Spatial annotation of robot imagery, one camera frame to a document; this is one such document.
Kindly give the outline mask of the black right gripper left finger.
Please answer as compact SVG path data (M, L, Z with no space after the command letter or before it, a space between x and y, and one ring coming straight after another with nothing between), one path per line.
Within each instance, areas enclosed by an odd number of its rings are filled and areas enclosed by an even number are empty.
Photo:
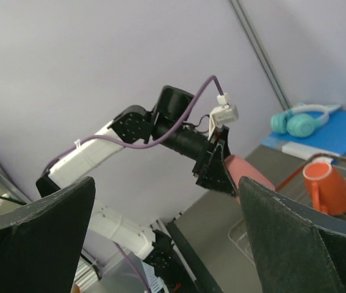
M70 292L95 201L85 177L0 215L0 292Z

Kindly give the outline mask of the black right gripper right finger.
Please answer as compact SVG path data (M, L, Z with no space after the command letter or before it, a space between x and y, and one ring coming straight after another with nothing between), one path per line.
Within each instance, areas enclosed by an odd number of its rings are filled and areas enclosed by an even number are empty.
M345 221L247 177L239 197L263 292L346 292Z

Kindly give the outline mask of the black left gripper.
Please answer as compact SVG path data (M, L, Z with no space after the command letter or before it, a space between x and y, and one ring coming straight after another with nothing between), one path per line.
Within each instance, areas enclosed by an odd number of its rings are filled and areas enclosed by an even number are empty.
M237 187L227 170L225 159L231 155L228 146L229 128L215 128L210 140L200 151L192 170L196 185L227 195L237 195Z

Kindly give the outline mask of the pink plastic cup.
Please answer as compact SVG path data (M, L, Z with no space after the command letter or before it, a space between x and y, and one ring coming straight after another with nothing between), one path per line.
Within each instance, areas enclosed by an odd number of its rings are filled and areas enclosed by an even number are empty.
M241 177L245 176L257 181L266 188L275 191L275 186L244 158L232 154L224 159L224 163L229 177L232 179L232 183L236 189L238 189Z

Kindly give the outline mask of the steel wire dish rack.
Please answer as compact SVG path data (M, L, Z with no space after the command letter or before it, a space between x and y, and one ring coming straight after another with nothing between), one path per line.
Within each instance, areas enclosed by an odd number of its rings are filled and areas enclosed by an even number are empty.
M310 157L301 167L292 172L276 191L302 205L322 213L330 214L330 204L325 202L329 197L330 179L336 180L336 185L346 187L346 157L319 153ZM335 203L346 198L346 191L339 197L334 197ZM333 215L339 220L346 221L346 211Z

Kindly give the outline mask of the orange ceramic mug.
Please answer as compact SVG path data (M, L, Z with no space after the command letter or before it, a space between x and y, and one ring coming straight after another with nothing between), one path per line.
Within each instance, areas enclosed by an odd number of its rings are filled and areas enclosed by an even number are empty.
M331 216L346 213L346 180L336 167L325 161L310 162L302 175L316 211Z

